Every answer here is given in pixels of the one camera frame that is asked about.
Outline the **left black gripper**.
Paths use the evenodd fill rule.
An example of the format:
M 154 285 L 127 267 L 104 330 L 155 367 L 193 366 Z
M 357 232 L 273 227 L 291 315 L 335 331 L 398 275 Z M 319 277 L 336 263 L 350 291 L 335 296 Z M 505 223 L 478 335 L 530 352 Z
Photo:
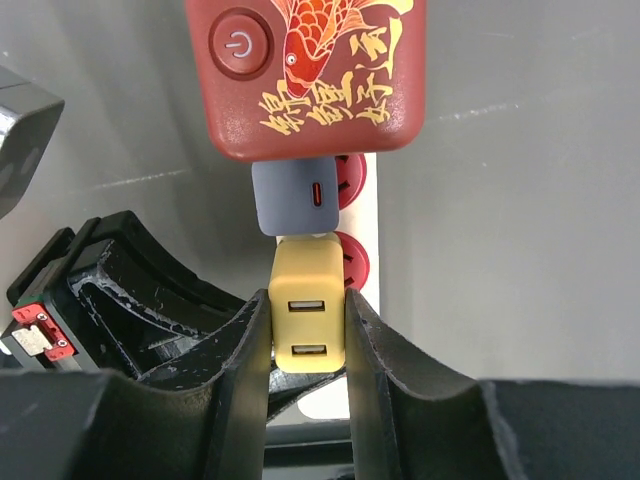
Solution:
M 65 101 L 1 69 L 1 215 L 25 194 L 51 140 Z

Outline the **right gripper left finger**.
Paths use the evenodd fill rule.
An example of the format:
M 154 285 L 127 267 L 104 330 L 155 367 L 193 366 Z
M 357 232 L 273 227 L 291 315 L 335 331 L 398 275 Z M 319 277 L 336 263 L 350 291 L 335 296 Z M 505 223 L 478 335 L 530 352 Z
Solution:
M 113 370 L 1 375 L 5 479 L 258 479 L 271 370 L 268 296 L 133 381 Z

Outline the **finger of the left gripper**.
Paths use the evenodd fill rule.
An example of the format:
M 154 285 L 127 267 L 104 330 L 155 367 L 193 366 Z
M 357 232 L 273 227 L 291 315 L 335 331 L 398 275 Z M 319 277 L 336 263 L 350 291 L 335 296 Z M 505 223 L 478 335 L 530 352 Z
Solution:
M 125 210 L 58 230 L 6 290 L 13 309 L 42 306 L 72 355 L 30 356 L 2 339 L 30 369 L 111 368 L 139 380 L 225 326 L 245 301 L 200 279 Z

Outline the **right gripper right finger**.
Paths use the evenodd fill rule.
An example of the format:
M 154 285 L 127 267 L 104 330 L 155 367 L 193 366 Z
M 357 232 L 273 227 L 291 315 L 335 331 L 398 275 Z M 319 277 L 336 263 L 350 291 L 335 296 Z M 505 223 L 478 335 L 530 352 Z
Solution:
M 345 304 L 359 479 L 635 479 L 637 383 L 476 380 Z

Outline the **white red power strip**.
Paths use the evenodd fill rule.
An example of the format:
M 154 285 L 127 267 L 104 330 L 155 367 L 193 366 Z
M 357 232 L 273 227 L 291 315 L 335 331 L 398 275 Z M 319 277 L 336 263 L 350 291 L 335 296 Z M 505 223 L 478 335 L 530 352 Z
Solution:
M 340 217 L 336 234 L 344 247 L 345 285 L 380 310 L 378 178 L 374 153 L 336 157 Z M 270 374 L 269 419 L 280 424 L 345 420 L 347 379 L 332 375 Z

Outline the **yellow USB charger plug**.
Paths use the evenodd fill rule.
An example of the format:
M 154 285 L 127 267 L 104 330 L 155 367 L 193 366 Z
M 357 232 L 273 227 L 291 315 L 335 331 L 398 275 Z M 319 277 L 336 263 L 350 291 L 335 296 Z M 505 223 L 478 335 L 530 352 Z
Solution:
M 290 374 L 320 374 L 343 367 L 344 265 L 336 234 L 282 238 L 268 296 L 278 368 Z

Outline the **grey USB-C charger plug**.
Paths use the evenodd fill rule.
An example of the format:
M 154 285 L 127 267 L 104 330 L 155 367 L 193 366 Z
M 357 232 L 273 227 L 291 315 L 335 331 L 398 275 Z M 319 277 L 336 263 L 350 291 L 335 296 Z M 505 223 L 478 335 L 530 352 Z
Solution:
M 258 224 L 265 235 L 324 234 L 337 228 L 333 157 L 256 162 L 251 175 Z

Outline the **red koi fish adapter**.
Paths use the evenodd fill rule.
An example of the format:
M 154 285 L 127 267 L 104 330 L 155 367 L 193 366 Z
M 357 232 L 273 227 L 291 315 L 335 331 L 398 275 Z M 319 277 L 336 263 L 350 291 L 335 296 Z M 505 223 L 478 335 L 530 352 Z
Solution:
M 424 1 L 190 0 L 209 138 L 258 162 L 392 151 L 425 118 Z

